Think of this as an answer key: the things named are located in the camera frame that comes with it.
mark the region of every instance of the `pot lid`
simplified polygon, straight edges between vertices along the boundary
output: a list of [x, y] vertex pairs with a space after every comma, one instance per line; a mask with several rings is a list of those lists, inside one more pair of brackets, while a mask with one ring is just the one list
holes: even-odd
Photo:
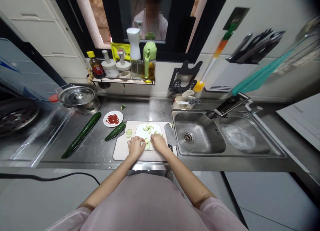
[[61, 103], [67, 106], [77, 106], [88, 103], [96, 94], [93, 89], [85, 86], [72, 86], [64, 89], [58, 95]]

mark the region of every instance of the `stainless steel pot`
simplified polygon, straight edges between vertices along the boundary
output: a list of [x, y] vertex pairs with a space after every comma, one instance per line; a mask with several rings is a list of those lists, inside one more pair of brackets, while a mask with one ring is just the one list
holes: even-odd
[[73, 107], [84, 115], [93, 115], [101, 108], [95, 91], [85, 86], [71, 86], [62, 90], [58, 100], [65, 107]]

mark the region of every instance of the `sink drain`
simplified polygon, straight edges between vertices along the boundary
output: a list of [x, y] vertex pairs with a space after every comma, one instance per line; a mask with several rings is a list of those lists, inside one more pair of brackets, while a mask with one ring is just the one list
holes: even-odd
[[194, 141], [193, 135], [191, 133], [189, 133], [189, 132], [184, 132], [182, 134], [182, 138], [187, 143], [193, 143], [193, 141]]

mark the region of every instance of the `window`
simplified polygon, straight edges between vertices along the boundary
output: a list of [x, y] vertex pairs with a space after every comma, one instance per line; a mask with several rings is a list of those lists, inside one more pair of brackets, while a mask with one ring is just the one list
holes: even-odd
[[149, 40], [158, 61], [194, 63], [226, 0], [56, 0], [82, 52], [102, 58], [110, 41], [129, 43], [140, 29], [140, 51]]

